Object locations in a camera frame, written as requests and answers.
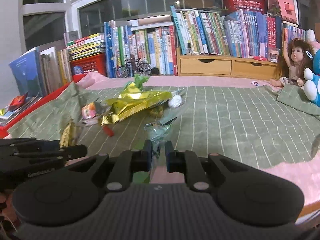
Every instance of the pink bedsheet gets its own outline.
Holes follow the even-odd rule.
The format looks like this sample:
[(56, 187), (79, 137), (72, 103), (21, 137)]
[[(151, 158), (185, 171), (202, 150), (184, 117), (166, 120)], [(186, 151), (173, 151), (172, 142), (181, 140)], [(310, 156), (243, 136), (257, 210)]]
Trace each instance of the pink bedsheet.
[[(90, 73), (77, 84), (86, 89), (103, 89), (122, 87), (133, 78), (109, 79), (98, 73)], [(253, 79), (246, 78), (228, 78), (228, 77), (175, 77), (175, 76), (157, 76), (150, 77), (145, 85), (147, 86), (220, 86), (220, 87), (242, 87), (251, 88)], [(259, 85), (269, 85), (267, 81), (258, 81)], [(310, 162), (305, 163), (281, 163), (266, 172), (292, 181), (298, 185), (304, 193), (305, 205), (320, 200), (320, 157), (317, 154)], [(180, 173), (167, 173), (166, 167), (157, 167), (154, 173), (152, 183), (172, 183), (183, 182), (183, 175)]]

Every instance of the pink plush toy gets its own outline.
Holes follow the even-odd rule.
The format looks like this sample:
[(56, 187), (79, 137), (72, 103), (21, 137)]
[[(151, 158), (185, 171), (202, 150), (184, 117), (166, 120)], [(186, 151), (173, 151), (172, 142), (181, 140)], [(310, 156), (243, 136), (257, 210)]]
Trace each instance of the pink plush toy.
[(313, 53), (316, 54), (317, 50), (320, 49), (320, 43), (316, 41), (315, 32), (313, 30), (307, 30), (307, 42), (313, 48)]

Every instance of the doraemon plush toy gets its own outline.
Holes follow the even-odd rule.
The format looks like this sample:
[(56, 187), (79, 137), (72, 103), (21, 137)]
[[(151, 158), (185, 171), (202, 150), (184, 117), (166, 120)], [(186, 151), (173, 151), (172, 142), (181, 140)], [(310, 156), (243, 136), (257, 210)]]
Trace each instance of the doraemon plush toy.
[(317, 106), (320, 106), (320, 49), (313, 58), (313, 72), (306, 68), (303, 72), (306, 83), (303, 86), (307, 98)]

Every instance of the bed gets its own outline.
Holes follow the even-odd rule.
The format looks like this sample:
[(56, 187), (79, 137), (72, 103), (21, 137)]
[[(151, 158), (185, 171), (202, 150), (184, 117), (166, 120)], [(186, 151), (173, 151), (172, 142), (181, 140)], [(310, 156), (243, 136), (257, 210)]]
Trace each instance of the bed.
[[(115, 97), (129, 80), (107, 79), (97, 73), (90, 73), (78, 83), (79, 87), (86, 88), (81, 90), (81, 97), (77, 97), (79, 92), (77, 86), (74, 86), (73, 90), (67, 90), (59, 96), (62, 101), (71, 98), (71, 101), (68, 99), (64, 104), (60, 102), (63, 105), (60, 112), (55, 113), (54, 105), (47, 106), (47, 109), (43, 106), (31, 113), (28, 119), (13, 126), (9, 132), (13, 137), (57, 139), (64, 120), (77, 118), (72, 115), (80, 111), (83, 102), (79, 98), (87, 96), (86, 100), (90, 101), (97, 97), (102, 100)], [(290, 180), (305, 195), (305, 208), (301, 215), (309, 214), (320, 208), (320, 168), (317, 168), (320, 159), (317, 155), (317, 140), (314, 140), (320, 134), (320, 121), (297, 110), (299, 105), (294, 106), (296, 109), (285, 105), (287, 97), (283, 100), (284, 104), (274, 102), (273, 98), (277, 94), (267, 82), (259, 81), (260, 87), (254, 88), (252, 81), (223, 77), (151, 77), (145, 86), (170, 91), (185, 88), (186, 102), (190, 102), (190, 105), (178, 117), (173, 127), (175, 133), (170, 138), (176, 149), (191, 149), (199, 156), (206, 156), (209, 152), (223, 153)], [(297, 94), (297, 91), (286, 92)], [(41, 118), (40, 111), (46, 113), (46, 118)], [(84, 130), (79, 142), (87, 145), (89, 155), (100, 151), (116, 155), (121, 150), (139, 147), (145, 139), (143, 123), (152, 121), (151, 117), (142, 113), (140, 115), (111, 127), (115, 132), (112, 138), (106, 137), (99, 127), (94, 127)], [(49, 126), (47, 122), (55, 117), (59, 117), (60, 122)], [(151, 182), (182, 181), (181, 174), (165, 172), (165, 162), (160, 157)]]

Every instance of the drawer handle cutout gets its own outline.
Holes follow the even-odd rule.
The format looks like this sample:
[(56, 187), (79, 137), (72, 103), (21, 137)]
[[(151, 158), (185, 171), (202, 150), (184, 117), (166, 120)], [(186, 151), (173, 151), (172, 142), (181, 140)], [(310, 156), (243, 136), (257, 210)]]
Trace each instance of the drawer handle cutout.
[(203, 58), (201, 58), (201, 59), (199, 58), (198, 60), (200, 60), (203, 63), (210, 63), (210, 62), (214, 61), (214, 59), (203, 59)]
[(254, 66), (256, 66), (256, 67), (260, 67), (260, 66), (263, 65), (263, 64), (261, 64), (261, 63), (255, 63), (255, 62), (251, 62), (251, 64), (254, 65)]

